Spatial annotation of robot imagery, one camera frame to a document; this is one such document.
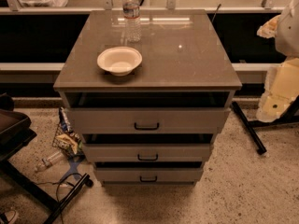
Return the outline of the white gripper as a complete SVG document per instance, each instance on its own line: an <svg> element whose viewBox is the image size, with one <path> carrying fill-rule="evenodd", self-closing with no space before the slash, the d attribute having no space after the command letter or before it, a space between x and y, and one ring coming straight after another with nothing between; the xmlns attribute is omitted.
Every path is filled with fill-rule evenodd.
<svg viewBox="0 0 299 224"><path fill-rule="evenodd" d="M276 35L278 20L276 15L262 25L257 35L272 38ZM299 95L299 59L288 59L278 67L268 70L264 93L261 96L256 113L257 120L272 122L279 119Z"/></svg>

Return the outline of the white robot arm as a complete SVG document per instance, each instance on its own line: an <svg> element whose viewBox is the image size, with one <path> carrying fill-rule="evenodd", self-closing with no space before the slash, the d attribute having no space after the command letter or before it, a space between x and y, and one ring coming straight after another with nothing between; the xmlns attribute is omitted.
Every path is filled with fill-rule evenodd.
<svg viewBox="0 0 299 224"><path fill-rule="evenodd" d="M276 51L286 56L278 67L267 71L264 93L256 117L261 122L279 119L299 95L299 0L261 26L257 35L275 38Z"/></svg>

